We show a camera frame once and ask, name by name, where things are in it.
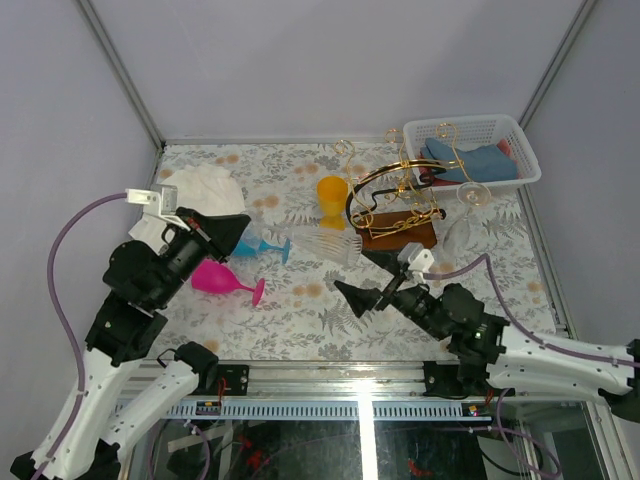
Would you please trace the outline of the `ribbed clear wine glass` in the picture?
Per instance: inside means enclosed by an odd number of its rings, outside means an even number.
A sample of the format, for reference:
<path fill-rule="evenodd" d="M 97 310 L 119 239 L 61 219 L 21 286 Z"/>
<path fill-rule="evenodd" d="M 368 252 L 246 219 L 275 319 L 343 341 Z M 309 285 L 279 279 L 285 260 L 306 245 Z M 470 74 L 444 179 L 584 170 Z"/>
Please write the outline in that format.
<path fill-rule="evenodd" d="M 289 240 L 294 246 L 322 260 L 350 267 L 357 263 L 362 252 L 361 237 L 347 230 L 317 226 L 267 226 L 272 239 Z"/>

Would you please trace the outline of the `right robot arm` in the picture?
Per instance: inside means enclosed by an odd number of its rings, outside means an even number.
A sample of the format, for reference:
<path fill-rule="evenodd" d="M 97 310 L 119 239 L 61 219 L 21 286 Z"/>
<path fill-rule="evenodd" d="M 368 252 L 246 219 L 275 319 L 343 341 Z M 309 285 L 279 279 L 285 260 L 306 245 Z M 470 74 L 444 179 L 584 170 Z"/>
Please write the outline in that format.
<path fill-rule="evenodd" d="M 431 252 L 412 243 L 398 254 L 366 257 L 392 274 L 384 289 L 334 283 L 356 317 L 393 307 L 423 332 L 446 340 L 454 365 L 424 365 L 427 395 L 464 399 L 496 394 L 549 394 L 605 404 L 623 420 L 639 420 L 639 343 L 607 346 L 536 333 L 509 310 L 490 314 L 456 282 L 457 272 L 431 272 Z M 445 281 L 432 295 L 429 284 Z"/>

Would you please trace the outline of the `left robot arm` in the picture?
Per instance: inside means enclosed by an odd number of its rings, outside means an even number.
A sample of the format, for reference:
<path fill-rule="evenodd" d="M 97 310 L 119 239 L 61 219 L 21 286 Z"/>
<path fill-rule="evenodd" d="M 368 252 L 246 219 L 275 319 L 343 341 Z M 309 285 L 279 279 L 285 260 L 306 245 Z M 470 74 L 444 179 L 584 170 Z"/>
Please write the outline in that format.
<path fill-rule="evenodd" d="M 162 254 L 130 240 L 110 256 L 110 292 L 86 336 L 78 385 L 34 451 L 16 457 L 18 479 L 115 479 L 132 447 L 182 398 L 208 394 L 219 381 L 218 358 L 190 341 L 174 351 L 162 375 L 124 409 L 123 387 L 167 323 L 169 301 L 207 259 L 224 261 L 250 223 L 246 214 L 204 216 L 180 207 L 181 225 Z"/>

